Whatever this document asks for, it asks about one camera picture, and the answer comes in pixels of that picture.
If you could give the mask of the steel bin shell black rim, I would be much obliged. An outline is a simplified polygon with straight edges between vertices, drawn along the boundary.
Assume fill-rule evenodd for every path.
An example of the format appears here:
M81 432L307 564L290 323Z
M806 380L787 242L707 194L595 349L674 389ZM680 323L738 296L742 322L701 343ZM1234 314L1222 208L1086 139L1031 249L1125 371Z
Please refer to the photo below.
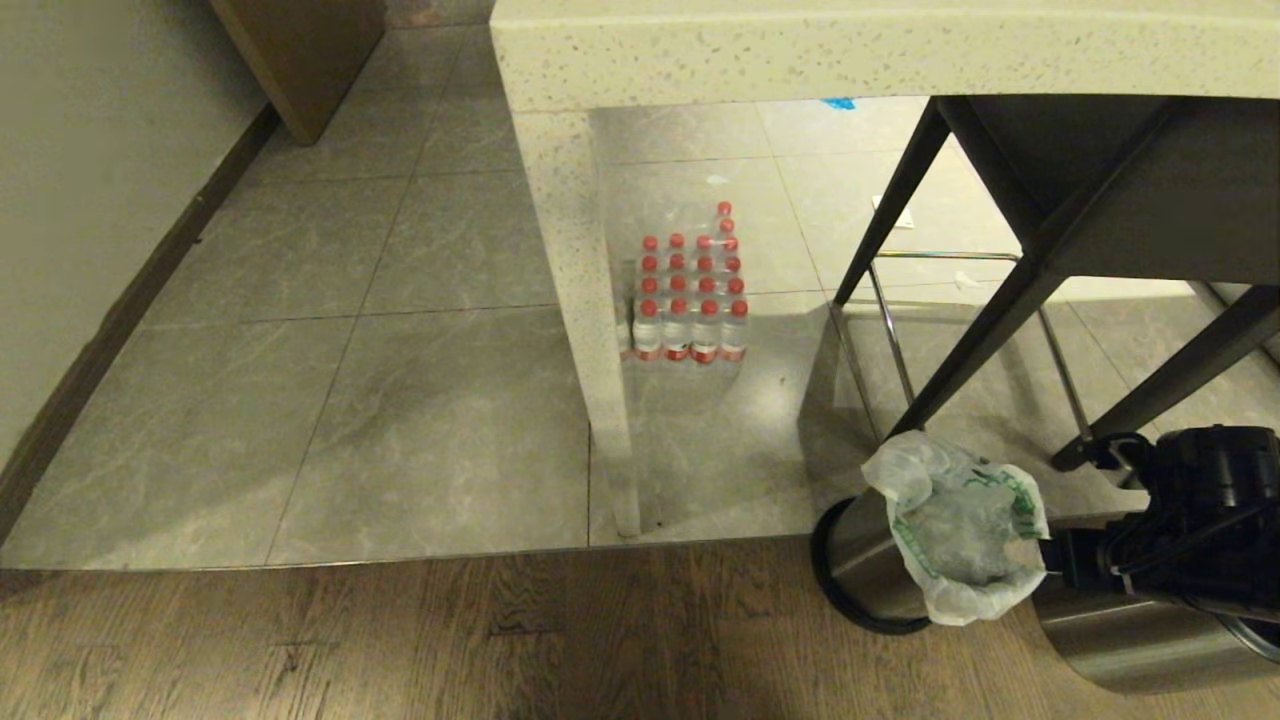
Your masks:
M1032 603L1060 657L1106 691L1164 694L1280 680L1280 624L1085 593L1056 575Z

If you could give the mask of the translucent green-printed trash bag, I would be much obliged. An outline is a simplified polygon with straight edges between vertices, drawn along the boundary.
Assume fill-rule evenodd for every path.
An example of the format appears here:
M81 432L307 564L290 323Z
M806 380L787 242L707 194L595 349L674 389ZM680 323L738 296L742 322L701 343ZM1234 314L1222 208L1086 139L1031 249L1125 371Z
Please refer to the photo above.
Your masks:
M1050 527L1036 479L922 430L887 439L863 465L884 500L905 568L929 620L996 620L1048 575Z

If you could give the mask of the steel inner bin black base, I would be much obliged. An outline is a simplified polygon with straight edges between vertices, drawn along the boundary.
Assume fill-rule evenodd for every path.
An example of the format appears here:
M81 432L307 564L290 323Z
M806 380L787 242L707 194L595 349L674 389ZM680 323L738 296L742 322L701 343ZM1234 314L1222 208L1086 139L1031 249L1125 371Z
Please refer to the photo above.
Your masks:
M910 635L932 625L920 587L906 569L876 489L832 505L810 536L815 580L835 610L882 635Z

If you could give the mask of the dark bar stool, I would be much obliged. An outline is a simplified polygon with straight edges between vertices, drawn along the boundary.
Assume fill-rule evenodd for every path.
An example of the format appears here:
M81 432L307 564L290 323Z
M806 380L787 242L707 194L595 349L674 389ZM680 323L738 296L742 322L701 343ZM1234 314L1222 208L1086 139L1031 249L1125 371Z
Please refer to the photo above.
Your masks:
M1244 293L1106 414L1134 432L1280 334L1280 100L931 97L836 293L850 299L947 138L1021 259L892 428L923 428L1073 277L1236 283ZM1084 464L1080 436L1052 457Z

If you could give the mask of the shrink-wrapped red-capped water bottle pack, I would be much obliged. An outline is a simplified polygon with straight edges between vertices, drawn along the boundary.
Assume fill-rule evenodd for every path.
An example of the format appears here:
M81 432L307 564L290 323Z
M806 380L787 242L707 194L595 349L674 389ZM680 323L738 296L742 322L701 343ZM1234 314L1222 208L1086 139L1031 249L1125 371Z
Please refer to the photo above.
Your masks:
M622 199L605 214L620 254L617 334L637 363L740 363L751 304L742 238L728 199Z

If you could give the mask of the speckled beige stone counter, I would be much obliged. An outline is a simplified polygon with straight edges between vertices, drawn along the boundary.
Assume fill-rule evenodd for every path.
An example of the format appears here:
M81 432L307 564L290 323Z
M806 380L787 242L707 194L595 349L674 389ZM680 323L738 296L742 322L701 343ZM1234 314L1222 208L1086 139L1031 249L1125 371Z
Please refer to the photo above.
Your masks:
M593 115L924 94L1280 99L1280 0L498 0L492 40L616 530L643 528Z

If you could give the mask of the brown wooden cabinet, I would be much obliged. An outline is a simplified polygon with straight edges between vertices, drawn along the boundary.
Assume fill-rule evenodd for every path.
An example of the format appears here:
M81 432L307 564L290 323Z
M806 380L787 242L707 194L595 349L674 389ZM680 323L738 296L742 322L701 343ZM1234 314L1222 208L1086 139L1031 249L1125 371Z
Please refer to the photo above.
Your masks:
M293 140L315 145L385 33L385 0L209 0Z

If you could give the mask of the dark wooden baseboard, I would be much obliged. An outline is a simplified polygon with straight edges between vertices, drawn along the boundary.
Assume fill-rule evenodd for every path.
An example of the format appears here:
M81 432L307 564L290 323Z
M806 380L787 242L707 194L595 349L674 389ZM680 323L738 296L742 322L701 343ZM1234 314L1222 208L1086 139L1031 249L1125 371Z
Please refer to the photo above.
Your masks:
M109 307L99 329L76 356L20 437L0 470L0 546L13 533L36 487L134 329L191 249L201 243L210 222L280 123L280 115L271 104L266 104L251 120L137 275Z

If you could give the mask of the chrome stool footrest frame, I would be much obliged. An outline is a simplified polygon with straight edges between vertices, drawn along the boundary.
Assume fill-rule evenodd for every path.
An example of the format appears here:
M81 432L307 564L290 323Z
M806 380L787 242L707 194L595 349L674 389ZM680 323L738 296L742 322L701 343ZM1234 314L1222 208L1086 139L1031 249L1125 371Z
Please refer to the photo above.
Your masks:
M910 259L910 260L945 260L945 261L995 261L995 263L1010 263L1016 265L1021 256L1016 252L969 252L969 251L941 251L941 250L920 250L920 251L884 251L881 250L876 259ZM908 370L908 364L905 356L902 355L902 347L899 341L899 334L895 327L893 314L888 306L887 299L884 296L884 290L881 283L879 275L877 274L874 261L870 261L867 268L867 273L870 278L876 304L879 311L879 318L884 327L886 338L890 346L890 352L893 357L895 369L899 375L900 384L902 387L902 393L908 406L915 401L915 392L911 383L911 378ZM1091 424L1085 415L1085 409L1076 391L1070 368L1068 364L1066 355L1062 350L1059 337L1055 332L1053 324L1050 320L1048 313L1041 307L1037 311L1039 324L1044 333L1050 354L1053 359L1055 366L1057 369L1059 378L1062 383L1064 392L1068 397L1069 406L1071 409L1073 418L1076 423L1079 436L1085 441L1092 441L1093 432Z

